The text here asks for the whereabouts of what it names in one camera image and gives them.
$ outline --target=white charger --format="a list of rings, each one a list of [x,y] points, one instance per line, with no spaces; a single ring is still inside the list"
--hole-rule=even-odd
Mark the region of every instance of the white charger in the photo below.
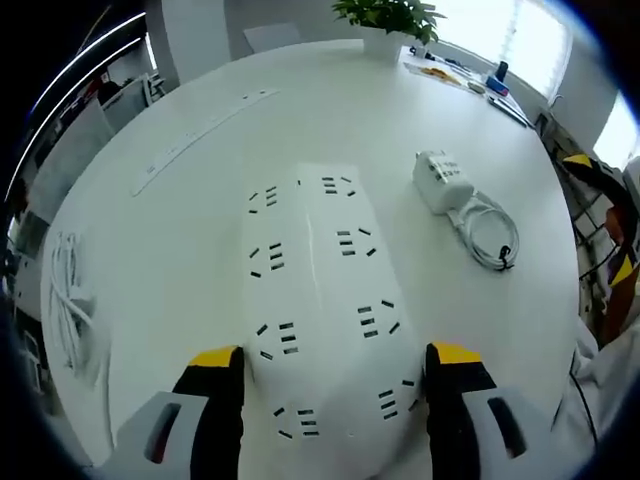
[[[417,153],[413,182],[434,214],[447,214],[478,263],[497,271],[513,267],[520,249],[515,223],[500,205],[476,191],[453,157],[443,151]],[[481,221],[486,227],[491,219],[505,226],[506,235],[499,241],[491,241],[492,248],[486,248],[478,243],[477,231]]]
[[[442,151],[416,154],[413,182],[436,215],[460,210],[474,191],[458,163]]]

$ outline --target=power strip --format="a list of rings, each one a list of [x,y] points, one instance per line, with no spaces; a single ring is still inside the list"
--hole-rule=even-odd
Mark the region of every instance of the power strip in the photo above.
[[[243,95],[237,104],[232,106],[226,113],[215,115],[209,118],[205,124],[194,132],[182,134],[174,144],[165,152],[158,155],[151,164],[146,167],[136,178],[131,195],[138,196],[165,168],[167,168],[175,159],[177,159],[185,150],[196,143],[202,137],[212,132],[230,118],[233,118],[243,110],[255,105],[256,103],[280,93],[280,90],[262,89],[257,92]]]

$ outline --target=table surface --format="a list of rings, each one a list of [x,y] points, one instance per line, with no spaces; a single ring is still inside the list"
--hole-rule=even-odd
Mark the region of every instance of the table surface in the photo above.
[[[299,162],[359,167],[421,340],[480,352],[496,382],[519,389],[551,423],[578,314],[576,253],[559,182],[533,130],[472,92],[409,73],[407,60],[379,64],[357,40],[253,55],[145,110],[89,165],[51,226],[45,258],[56,232],[83,235],[95,321],[111,332],[108,392],[100,382],[94,391],[79,384],[52,347],[47,262],[41,291],[53,378],[96,463],[109,453],[107,396],[115,433],[154,393],[170,391],[198,352],[244,343],[245,187]],[[220,125],[131,195],[140,171],[176,138],[262,88],[280,93]],[[429,212],[411,181],[419,150],[452,154],[513,217],[521,242],[515,268],[484,269],[449,220]],[[248,385],[241,478],[266,478],[273,467],[269,419],[258,402]],[[422,447],[387,478],[407,469],[424,475]]]

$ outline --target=white plug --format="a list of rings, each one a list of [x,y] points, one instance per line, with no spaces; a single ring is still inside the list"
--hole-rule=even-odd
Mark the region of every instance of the white plug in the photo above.
[[[453,157],[442,151],[416,154],[413,183],[436,215],[461,209],[475,190]]]

